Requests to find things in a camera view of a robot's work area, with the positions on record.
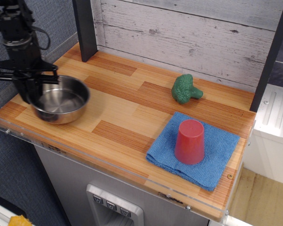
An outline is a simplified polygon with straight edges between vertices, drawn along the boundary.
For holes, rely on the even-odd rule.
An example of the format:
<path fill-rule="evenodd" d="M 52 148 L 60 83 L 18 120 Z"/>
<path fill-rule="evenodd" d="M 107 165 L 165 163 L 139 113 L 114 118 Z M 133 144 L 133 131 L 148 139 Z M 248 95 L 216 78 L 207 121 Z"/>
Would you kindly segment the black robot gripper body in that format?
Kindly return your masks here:
<path fill-rule="evenodd" d="M 3 46 L 9 59 L 0 61 L 0 81 L 32 79 L 39 83 L 58 84 L 58 67 L 42 60 L 32 39 L 3 40 Z"/>

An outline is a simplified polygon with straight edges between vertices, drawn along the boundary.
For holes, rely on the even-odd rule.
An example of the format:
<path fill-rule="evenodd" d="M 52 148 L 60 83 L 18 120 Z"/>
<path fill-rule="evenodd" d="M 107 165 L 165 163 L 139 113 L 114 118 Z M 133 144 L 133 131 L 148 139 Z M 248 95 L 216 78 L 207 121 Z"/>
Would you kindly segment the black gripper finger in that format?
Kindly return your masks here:
<path fill-rule="evenodd" d="M 27 99 L 27 89 L 26 89 L 26 86 L 25 86 L 25 81 L 22 81 L 22 80 L 20 80 L 16 77 L 13 77 L 12 82 L 15 85 L 15 87 L 16 87 L 19 95 L 21 96 L 22 100 L 25 101 L 26 103 L 29 103 L 28 99 Z"/>
<path fill-rule="evenodd" d="M 27 80 L 27 100 L 30 104 L 35 104 L 43 94 L 43 84 L 39 79 Z"/>

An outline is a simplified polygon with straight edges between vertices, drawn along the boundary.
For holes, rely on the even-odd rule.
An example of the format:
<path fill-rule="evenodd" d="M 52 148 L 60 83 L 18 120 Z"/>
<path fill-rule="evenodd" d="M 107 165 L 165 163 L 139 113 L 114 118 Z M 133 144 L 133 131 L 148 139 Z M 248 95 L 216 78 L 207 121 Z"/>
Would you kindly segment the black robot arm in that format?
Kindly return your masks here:
<path fill-rule="evenodd" d="M 0 33 L 9 59 L 0 61 L 0 81 L 11 81 L 30 103 L 43 95 L 44 84 L 58 84 L 58 67 L 43 61 L 32 11 L 23 0 L 0 0 Z"/>

